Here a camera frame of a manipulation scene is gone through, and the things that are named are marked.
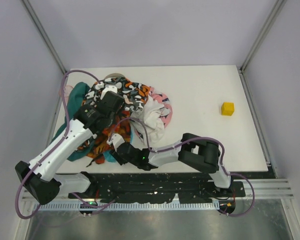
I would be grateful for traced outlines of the dark teal green cloth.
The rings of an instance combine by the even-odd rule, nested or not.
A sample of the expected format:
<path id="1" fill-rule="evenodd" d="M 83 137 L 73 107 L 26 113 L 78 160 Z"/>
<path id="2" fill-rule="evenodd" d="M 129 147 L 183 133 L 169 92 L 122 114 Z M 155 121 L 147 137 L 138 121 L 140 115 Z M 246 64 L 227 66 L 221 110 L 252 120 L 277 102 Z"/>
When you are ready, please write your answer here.
<path id="1" fill-rule="evenodd" d="M 89 92 L 90 86 L 84 82 L 77 83 L 67 98 L 67 112 L 69 119 L 74 117 L 74 114 L 79 110 L 84 101 L 85 95 Z M 68 158 L 70 162 L 74 162 L 86 156 L 92 149 L 91 140 L 86 140 L 82 143 Z"/>

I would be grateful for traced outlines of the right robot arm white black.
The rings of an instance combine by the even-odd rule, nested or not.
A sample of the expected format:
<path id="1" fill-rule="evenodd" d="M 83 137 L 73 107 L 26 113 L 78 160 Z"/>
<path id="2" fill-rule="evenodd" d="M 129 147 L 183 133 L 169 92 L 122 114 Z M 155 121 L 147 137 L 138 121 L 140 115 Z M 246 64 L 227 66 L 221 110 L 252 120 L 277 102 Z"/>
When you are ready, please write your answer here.
<path id="1" fill-rule="evenodd" d="M 224 145 L 211 137 L 191 133 L 183 134 L 181 140 L 157 148 L 138 149 L 114 133 L 107 143 L 113 146 L 111 155 L 120 164 L 130 163 L 138 169 L 151 171 L 163 165 L 180 162 L 203 174 L 208 174 L 219 189 L 232 187 L 232 176 L 223 164 Z"/>

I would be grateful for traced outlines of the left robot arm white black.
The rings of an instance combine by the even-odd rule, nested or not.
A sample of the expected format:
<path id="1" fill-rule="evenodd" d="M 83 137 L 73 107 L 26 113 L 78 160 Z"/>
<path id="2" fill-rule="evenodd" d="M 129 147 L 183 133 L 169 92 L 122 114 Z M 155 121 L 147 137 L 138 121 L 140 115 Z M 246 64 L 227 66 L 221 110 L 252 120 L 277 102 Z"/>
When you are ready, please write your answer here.
<path id="1" fill-rule="evenodd" d="M 121 95 L 108 91 L 96 106 L 83 105 L 68 127 L 41 154 L 15 166 L 21 185 L 40 205 L 50 203 L 60 194 L 85 193 L 89 189 L 93 178 L 88 173 L 59 175 L 57 171 L 81 144 L 109 128 L 124 104 Z"/>

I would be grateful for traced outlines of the yellow cube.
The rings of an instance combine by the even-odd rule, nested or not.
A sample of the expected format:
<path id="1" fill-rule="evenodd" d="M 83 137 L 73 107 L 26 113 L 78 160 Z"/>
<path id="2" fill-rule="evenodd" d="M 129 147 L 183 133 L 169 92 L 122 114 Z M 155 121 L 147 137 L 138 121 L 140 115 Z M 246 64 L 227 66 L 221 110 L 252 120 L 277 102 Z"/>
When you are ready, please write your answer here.
<path id="1" fill-rule="evenodd" d="M 235 112 L 235 104 L 233 102 L 224 102 L 221 106 L 222 116 L 232 116 Z"/>

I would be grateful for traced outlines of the right aluminium frame post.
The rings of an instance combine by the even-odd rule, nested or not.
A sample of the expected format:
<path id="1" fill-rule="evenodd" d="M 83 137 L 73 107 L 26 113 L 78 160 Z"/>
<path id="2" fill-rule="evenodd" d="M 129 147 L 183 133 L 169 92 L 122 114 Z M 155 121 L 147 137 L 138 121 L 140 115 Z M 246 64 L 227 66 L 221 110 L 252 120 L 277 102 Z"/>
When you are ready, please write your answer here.
<path id="1" fill-rule="evenodd" d="M 266 19 L 258 33 L 255 41 L 253 42 L 246 58 L 244 59 L 241 67 L 239 68 L 239 70 L 242 73 L 247 69 L 248 65 L 250 64 L 250 62 L 256 55 L 257 51 L 261 47 L 264 40 L 266 39 L 268 33 L 270 32 L 273 24 L 275 23 L 276 19 L 278 18 L 279 14 L 281 13 L 282 9 L 284 8 L 286 2 L 287 2 L 287 0 L 276 0 L 275 1 L 272 9 L 270 10 L 270 13 L 266 17 Z"/>

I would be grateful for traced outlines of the beige round bowl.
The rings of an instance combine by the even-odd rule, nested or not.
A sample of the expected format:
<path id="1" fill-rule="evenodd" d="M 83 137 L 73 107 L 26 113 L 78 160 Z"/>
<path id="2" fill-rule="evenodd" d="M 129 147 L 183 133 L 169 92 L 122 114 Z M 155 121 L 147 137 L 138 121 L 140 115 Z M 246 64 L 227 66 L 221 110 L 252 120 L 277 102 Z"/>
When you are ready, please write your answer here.
<path id="1" fill-rule="evenodd" d="M 124 78 L 125 76 L 121 73 L 111 73 L 111 74 L 108 74 L 107 76 L 105 76 L 104 78 L 105 79 L 108 79 L 108 78 Z"/>

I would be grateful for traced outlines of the black front mounting rail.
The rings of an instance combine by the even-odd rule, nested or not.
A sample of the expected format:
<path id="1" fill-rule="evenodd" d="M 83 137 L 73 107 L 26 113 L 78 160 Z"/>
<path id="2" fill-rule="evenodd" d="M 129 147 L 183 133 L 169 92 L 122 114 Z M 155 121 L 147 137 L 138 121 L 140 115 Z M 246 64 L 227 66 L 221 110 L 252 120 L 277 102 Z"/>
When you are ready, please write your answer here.
<path id="1" fill-rule="evenodd" d="M 228 200 L 245 197 L 242 181 L 232 181 L 230 188 L 217 188 L 204 173 L 92 173 L 82 199 L 102 203 L 114 200 L 123 204 L 164 204 L 178 197 L 180 203 L 210 203 L 212 198 Z"/>

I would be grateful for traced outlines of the pink transparent cup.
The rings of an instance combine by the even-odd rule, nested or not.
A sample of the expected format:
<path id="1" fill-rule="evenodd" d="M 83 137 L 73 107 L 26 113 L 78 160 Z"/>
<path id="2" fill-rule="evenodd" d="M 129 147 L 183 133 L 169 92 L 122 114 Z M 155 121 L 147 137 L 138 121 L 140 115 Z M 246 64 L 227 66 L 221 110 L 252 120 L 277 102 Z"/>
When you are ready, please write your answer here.
<path id="1" fill-rule="evenodd" d="M 72 92 L 72 90 L 74 89 L 73 86 L 71 85 L 66 85 L 63 90 L 59 90 L 59 96 L 61 97 L 62 95 L 64 95 L 65 99 L 68 99 L 70 96 L 70 93 Z"/>

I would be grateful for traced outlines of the white cloth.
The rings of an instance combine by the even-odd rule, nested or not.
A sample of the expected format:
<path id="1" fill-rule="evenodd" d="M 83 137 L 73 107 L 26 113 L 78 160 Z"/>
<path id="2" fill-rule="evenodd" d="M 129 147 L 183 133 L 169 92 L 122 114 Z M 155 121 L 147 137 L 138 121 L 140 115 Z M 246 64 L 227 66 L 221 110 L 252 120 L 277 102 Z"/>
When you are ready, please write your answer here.
<path id="1" fill-rule="evenodd" d="M 136 118 L 144 123 L 150 144 L 157 143 L 164 135 L 164 123 L 161 119 L 164 105 L 148 97 L 143 109 L 131 114 L 132 118 Z"/>

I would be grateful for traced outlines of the aluminium frame post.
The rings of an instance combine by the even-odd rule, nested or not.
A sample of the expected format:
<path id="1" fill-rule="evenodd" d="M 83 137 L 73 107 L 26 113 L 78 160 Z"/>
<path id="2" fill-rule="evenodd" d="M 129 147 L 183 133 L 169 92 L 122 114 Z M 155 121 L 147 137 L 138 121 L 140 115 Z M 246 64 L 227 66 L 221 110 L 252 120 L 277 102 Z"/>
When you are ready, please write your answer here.
<path id="1" fill-rule="evenodd" d="M 65 68 L 61 58 L 59 57 L 52 41 L 50 40 L 43 24 L 41 23 L 35 9 L 33 8 L 31 2 L 29 0 L 20 0 L 20 3 L 24 7 L 26 13 L 28 14 L 30 20 L 32 21 L 35 29 L 39 33 L 42 41 L 44 42 L 45 46 L 47 47 L 49 53 L 51 54 L 52 58 L 54 59 L 55 63 L 57 64 L 60 71 L 65 74 L 67 69 Z"/>
<path id="2" fill-rule="evenodd" d="M 279 14 L 281 13 L 282 9 L 284 8 L 286 2 L 287 2 L 287 0 L 276 0 L 275 1 L 272 9 L 270 10 L 270 13 L 266 17 L 266 19 L 258 33 L 255 41 L 253 42 L 246 58 L 244 59 L 241 67 L 239 68 L 239 70 L 242 73 L 247 69 L 248 65 L 250 64 L 250 62 L 256 55 L 257 51 L 261 47 L 264 40 L 266 39 L 268 33 L 270 32 L 273 24 L 275 23 L 276 19 L 278 18 Z"/>

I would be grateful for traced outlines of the pink patterned cloth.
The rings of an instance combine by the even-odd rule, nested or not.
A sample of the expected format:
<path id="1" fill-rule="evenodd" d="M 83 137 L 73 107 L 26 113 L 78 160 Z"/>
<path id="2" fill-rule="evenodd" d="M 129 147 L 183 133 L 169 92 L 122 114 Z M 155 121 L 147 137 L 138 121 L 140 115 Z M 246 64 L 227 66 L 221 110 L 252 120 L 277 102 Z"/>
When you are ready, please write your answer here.
<path id="1" fill-rule="evenodd" d="M 165 133 L 165 128 L 169 125 L 171 122 L 172 116 L 173 116 L 173 108 L 170 103 L 170 99 L 168 96 L 155 88 L 151 87 L 150 92 L 148 95 L 148 98 L 152 97 L 154 100 L 157 100 L 159 103 L 164 105 L 164 110 L 162 111 L 161 114 L 161 120 L 163 121 L 164 124 L 164 133 Z"/>

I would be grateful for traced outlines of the camouflage orange black cloth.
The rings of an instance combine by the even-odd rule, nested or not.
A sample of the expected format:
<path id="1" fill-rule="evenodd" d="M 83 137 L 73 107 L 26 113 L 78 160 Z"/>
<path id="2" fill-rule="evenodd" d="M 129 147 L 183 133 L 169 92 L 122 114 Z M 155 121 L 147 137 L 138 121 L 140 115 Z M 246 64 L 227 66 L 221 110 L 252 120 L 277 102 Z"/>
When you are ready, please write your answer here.
<path id="1" fill-rule="evenodd" d="M 85 94 L 82 105 L 88 104 L 94 107 L 101 100 L 102 91 L 106 87 L 116 87 L 117 93 L 124 98 L 124 110 L 130 113 L 141 112 L 151 92 L 151 87 L 139 82 L 133 82 L 129 79 L 120 77 L 108 77 L 96 82 Z"/>

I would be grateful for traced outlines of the left aluminium frame post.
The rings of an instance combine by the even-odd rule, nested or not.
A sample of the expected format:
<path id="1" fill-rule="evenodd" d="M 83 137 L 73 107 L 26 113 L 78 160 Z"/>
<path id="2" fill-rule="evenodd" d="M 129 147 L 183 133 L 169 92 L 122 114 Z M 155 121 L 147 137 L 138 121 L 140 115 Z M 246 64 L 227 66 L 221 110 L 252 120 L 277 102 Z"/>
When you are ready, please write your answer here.
<path id="1" fill-rule="evenodd" d="M 54 59 L 55 63 L 57 64 L 60 71 L 65 74 L 67 69 L 65 68 L 61 58 L 59 57 L 52 41 L 50 40 L 43 24 L 41 23 L 35 9 L 33 8 L 31 2 L 29 0 L 20 0 L 20 3 L 24 7 L 26 13 L 28 14 L 30 20 L 32 21 L 35 29 L 39 33 L 42 41 L 44 42 L 45 46 L 47 47 L 49 53 L 51 54 L 52 58 Z"/>

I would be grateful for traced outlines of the light blue cloth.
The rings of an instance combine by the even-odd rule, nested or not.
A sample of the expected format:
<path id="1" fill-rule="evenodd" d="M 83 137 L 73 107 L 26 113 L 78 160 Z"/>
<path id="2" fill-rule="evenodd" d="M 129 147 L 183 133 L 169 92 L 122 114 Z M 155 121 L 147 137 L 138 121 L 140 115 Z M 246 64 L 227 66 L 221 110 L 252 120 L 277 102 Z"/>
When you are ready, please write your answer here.
<path id="1" fill-rule="evenodd" d="M 133 139 L 132 130 L 130 128 L 128 130 L 124 130 L 123 128 L 120 128 L 117 132 L 114 132 L 113 134 L 118 134 L 118 135 L 122 136 L 123 139 L 128 143 L 130 143 Z M 107 143 L 107 140 L 110 137 L 111 137 L 111 134 L 109 133 L 108 136 L 107 136 L 106 145 L 105 145 L 105 148 L 104 148 L 102 154 L 103 154 L 103 157 L 104 157 L 106 162 L 115 163 L 116 159 L 111 155 L 111 151 L 114 150 L 114 148 L 113 148 L 112 145 L 109 145 Z"/>

